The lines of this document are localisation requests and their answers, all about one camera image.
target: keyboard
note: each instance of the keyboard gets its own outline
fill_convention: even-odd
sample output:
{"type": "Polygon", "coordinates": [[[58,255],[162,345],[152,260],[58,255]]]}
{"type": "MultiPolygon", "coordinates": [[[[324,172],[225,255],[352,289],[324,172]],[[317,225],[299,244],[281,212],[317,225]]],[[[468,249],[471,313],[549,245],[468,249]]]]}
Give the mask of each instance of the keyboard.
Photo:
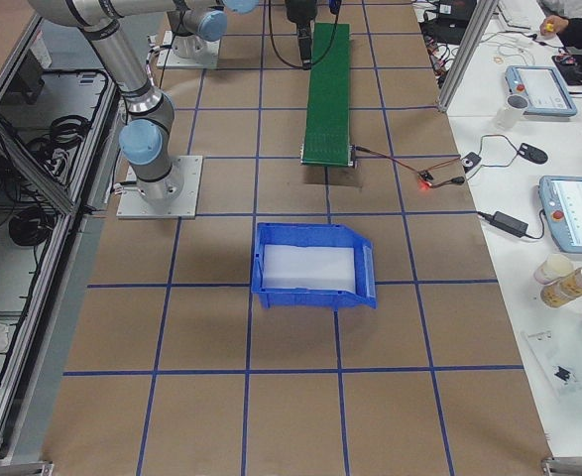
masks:
{"type": "Polygon", "coordinates": [[[509,30],[531,29],[528,17],[522,12],[523,0],[500,0],[498,10],[500,10],[500,20],[509,30]]]}

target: person's hand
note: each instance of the person's hand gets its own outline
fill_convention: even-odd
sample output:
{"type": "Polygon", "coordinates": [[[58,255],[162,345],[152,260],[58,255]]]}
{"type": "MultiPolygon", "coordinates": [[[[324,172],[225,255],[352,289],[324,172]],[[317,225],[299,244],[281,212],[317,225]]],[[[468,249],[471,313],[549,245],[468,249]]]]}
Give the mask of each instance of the person's hand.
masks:
{"type": "Polygon", "coordinates": [[[568,27],[568,20],[557,15],[550,15],[539,25],[539,33],[543,37],[554,37],[563,32],[566,27],[568,27]]]}

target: conveyor belt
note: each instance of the conveyor belt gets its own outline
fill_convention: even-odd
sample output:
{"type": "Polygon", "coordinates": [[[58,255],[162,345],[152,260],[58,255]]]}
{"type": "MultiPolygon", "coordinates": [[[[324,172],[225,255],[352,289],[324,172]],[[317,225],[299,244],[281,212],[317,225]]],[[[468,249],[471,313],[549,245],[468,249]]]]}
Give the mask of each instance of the conveyor belt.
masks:
{"type": "MultiPolygon", "coordinates": [[[[317,23],[313,58],[328,48],[333,25],[317,23]]],[[[310,72],[306,133],[301,162],[350,167],[350,25],[337,25],[330,51],[310,72]]]]}

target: spray can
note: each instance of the spray can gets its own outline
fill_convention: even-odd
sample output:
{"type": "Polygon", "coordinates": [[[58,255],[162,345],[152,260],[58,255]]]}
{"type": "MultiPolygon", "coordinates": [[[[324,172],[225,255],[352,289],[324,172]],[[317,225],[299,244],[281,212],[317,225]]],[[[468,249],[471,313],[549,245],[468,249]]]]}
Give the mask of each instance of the spray can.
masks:
{"type": "Polygon", "coordinates": [[[541,300],[550,307],[561,307],[579,297],[582,297],[582,267],[541,290],[541,300]]]}

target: blue plastic bin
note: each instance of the blue plastic bin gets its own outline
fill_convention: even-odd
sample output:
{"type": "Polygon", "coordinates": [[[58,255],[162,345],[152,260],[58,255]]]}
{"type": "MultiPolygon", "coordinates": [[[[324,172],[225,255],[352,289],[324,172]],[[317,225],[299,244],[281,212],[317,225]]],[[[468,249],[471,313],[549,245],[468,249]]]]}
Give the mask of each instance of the blue plastic bin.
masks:
{"type": "Polygon", "coordinates": [[[354,307],[365,304],[377,307],[372,262],[372,243],[344,225],[259,223],[253,260],[251,291],[260,297],[263,307],[272,305],[315,305],[354,307]],[[263,288],[266,245],[299,247],[352,248],[354,253],[355,291],[308,290],[304,288],[263,288]]]}

